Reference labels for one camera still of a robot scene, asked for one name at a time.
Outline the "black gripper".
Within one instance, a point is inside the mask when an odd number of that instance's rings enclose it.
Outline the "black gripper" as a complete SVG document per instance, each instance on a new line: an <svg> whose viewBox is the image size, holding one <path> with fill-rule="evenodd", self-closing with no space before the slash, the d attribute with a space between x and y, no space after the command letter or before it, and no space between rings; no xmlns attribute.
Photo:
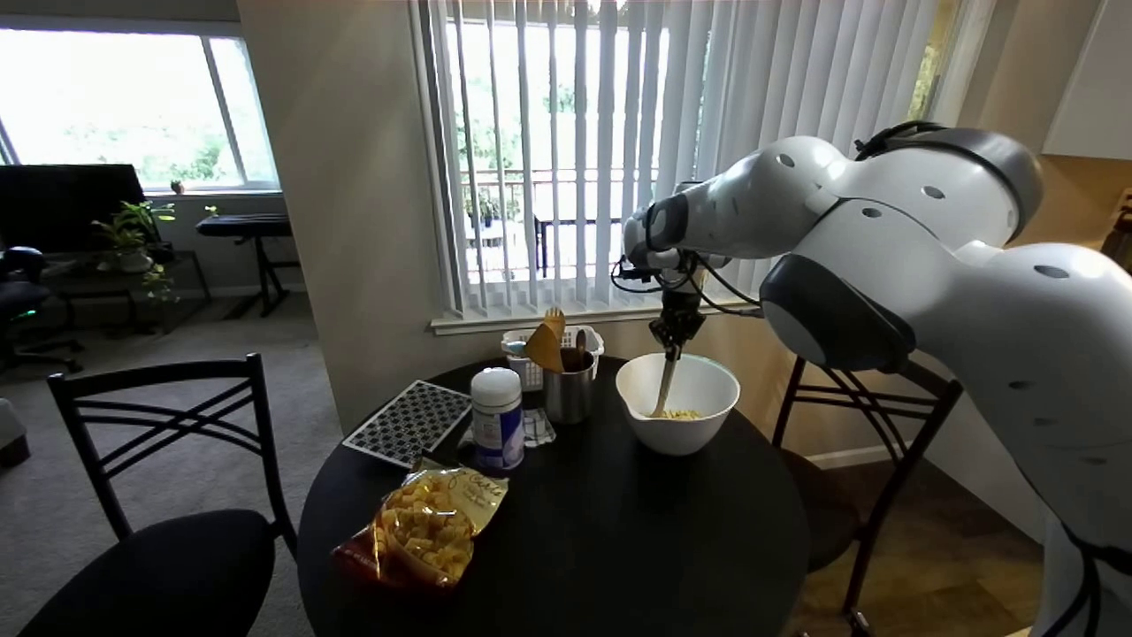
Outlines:
<svg viewBox="0 0 1132 637"><path fill-rule="evenodd" d="M692 270L661 270L661 315L651 321L651 337L664 349L681 349L705 325L700 283Z"/></svg>

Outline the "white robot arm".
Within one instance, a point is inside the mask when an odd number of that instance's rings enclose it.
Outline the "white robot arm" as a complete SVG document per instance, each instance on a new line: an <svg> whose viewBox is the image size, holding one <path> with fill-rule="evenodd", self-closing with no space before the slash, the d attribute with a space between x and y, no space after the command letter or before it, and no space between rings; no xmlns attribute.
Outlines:
<svg viewBox="0 0 1132 637"><path fill-rule="evenodd" d="M1080 245L1027 245L1043 193L998 131L812 134L633 211L623 257L664 289L656 340L695 330L691 274L764 257L760 315L798 358L945 366L1047 508L1033 637L1132 637L1132 281Z"/></svg>

